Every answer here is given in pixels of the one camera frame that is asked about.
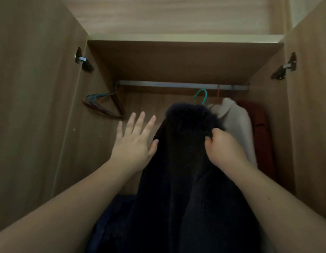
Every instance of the person's right arm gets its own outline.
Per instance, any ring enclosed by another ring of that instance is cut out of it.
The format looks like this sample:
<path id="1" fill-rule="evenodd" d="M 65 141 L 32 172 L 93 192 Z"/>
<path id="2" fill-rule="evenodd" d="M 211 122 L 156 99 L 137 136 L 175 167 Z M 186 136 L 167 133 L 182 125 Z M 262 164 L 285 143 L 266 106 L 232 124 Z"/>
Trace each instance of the person's right arm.
<path id="1" fill-rule="evenodd" d="M 231 135 L 215 128 L 205 148 L 242 191 L 278 252 L 326 252 L 326 219 L 256 169 Z"/>

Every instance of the person's left hand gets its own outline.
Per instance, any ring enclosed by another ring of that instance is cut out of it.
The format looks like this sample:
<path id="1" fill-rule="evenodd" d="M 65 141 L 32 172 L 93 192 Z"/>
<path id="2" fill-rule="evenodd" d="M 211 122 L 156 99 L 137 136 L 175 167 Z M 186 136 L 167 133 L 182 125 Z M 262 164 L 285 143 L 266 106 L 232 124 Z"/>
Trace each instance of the person's left hand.
<path id="1" fill-rule="evenodd" d="M 123 136 L 123 124 L 120 121 L 117 127 L 117 136 L 110 161 L 119 167 L 135 174 L 145 168 L 157 151 L 158 139 L 155 139 L 148 148 L 148 139 L 156 122 L 153 116 L 141 133 L 145 113 L 142 112 L 135 126 L 136 114 L 132 113 Z"/>

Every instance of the closet rod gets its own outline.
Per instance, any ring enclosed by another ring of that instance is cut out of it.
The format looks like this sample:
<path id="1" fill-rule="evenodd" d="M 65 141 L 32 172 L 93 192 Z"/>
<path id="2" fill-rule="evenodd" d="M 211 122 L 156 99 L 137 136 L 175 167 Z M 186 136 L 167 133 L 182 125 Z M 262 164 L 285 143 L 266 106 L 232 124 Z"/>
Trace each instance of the closet rod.
<path id="1" fill-rule="evenodd" d="M 146 82 L 141 80 L 119 80 L 119 85 L 126 86 L 147 86 L 163 88 L 187 88 L 187 89 L 206 89 L 206 90 L 248 90 L 245 85 L 223 85 L 223 84 L 202 84 L 202 83 L 165 83 L 165 82 Z"/>

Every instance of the teal hanger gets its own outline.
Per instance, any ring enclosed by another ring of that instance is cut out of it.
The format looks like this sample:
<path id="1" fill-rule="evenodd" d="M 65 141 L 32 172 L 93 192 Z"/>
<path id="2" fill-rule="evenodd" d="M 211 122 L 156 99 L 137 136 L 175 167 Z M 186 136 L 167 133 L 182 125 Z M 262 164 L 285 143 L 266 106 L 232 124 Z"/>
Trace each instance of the teal hanger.
<path id="1" fill-rule="evenodd" d="M 193 98 L 195 98 L 198 95 L 198 93 L 200 93 L 202 90 L 205 91 L 205 98 L 204 98 L 203 103 L 202 103 L 202 105 L 204 105 L 205 100 L 207 98 L 207 91 L 206 91 L 206 89 L 200 89 Z"/>

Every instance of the forearm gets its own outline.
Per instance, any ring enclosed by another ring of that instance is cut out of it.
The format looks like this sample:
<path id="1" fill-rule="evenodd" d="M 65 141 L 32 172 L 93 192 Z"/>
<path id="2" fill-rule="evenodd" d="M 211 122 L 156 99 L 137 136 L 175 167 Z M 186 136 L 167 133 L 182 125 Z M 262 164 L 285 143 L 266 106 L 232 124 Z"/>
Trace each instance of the forearm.
<path id="1" fill-rule="evenodd" d="M 0 233 L 0 252 L 71 252 L 130 178 L 112 160 Z"/>
<path id="2" fill-rule="evenodd" d="M 279 252 L 326 252 L 326 220 L 249 162 L 223 170 Z"/>

